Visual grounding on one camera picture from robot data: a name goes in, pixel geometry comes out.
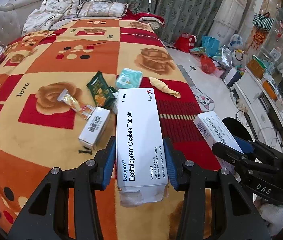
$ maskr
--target tissue pack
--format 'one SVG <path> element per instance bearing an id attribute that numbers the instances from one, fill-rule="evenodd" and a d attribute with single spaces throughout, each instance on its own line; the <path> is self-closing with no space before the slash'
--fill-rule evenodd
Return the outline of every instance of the tissue pack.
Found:
<path id="1" fill-rule="evenodd" d="M 116 88 L 139 88 L 141 80 L 141 71 L 123 68 L 116 80 Z"/>
<path id="2" fill-rule="evenodd" d="M 116 140 L 121 205 L 161 201 L 168 176 L 154 89 L 118 91 Z"/>

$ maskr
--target white cabinet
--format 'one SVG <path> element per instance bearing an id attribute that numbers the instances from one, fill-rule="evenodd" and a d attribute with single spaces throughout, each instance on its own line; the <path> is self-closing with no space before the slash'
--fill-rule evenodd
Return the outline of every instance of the white cabinet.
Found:
<path id="1" fill-rule="evenodd" d="M 240 98 L 240 102 L 246 108 L 258 140 L 278 151 L 283 152 L 283 148 L 281 148 L 279 143 L 279 141 L 282 141 L 280 134 L 275 130 L 272 122 L 270 121 L 270 118 L 259 99 L 260 96 L 265 95 L 267 97 L 269 104 L 278 116 L 279 123 L 282 128 L 283 117 L 277 109 L 275 102 L 263 89 L 261 81 L 259 81 L 249 70 L 246 69 L 243 77 L 238 82 L 235 82 L 232 88 L 236 90 Z"/>

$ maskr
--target metal screw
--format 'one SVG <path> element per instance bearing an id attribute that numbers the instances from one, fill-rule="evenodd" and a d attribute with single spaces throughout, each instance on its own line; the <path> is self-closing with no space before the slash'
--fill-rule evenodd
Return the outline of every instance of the metal screw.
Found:
<path id="1" fill-rule="evenodd" d="M 54 175 L 55 175 L 55 174 L 57 174 L 59 171 L 60 171 L 59 168 L 52 168 L 50 172 L 51 172 L 51 174 L 54 174 Z"/>
<path id="2" fill-rule="evenodd" d="M 220 172 L 221 172 L 222 174 L 224 174 L 224 175 L 228 175 L 228 174 L 229 174 L 229 170 L 226 169 L 226 168 L 222 168 L 222 169 L 220 170 Z"/>
<path id="3" fill-rule="evenodd" d="M 185 161 L 185 165 L 188 167 L 192 167 L 194 166 L 194 162 L 193 161 Z"/>
<path id="4" fill-rule="evenodd" d="M 87 166 L 94 166 L 96 164 L 96 162 L 94 160 L 88 160 L 86 161 L 86 165 Z"/>

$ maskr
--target plastic bag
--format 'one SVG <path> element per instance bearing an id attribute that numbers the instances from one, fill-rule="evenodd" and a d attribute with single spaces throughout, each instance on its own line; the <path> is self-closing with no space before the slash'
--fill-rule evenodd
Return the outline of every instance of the plastic bag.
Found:
<path id="1" fill-rule="evenodd" d="M 219 40 L 216 40 L 213 37 L 203 36 L 202 47 L 206 47 L 208 57 L 215 56 L 219 49 Z"/>
<path id="2" fill-rule="evenodd" d="M 174 46 L 185 53 L 189 53 L 189 50 L 195 47 L 196 42 L 196 36 L 190 35 L 189 33 L 183 33 L 175 42 Z"/>
<path id="3" fill-rule="evenodd" d="M 215 64 L 206 55 L 201 55 L 200 64 L 202 65 L 202 71 L 208 75 L 216 70 Z"/>
<path id="4" fill-rule="evenodd" d="M 230 38 L 230 42 L 228 44 L 228 49 L 234 51 L 235 49 L 242 49 L 243 47 L 243 39 L 238 34 L 234 34 Z"/>

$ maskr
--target striped bag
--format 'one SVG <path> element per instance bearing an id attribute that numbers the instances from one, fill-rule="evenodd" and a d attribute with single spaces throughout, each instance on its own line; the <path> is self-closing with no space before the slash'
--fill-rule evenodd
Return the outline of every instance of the striped bag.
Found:
<path id="1" fill-rule="evenodd" d="M 270 18 L 270 13 L 267 12 L 263 15 L 255 13 L 252 23 L 260 30 L 269 33 L 274 19 Z"/>

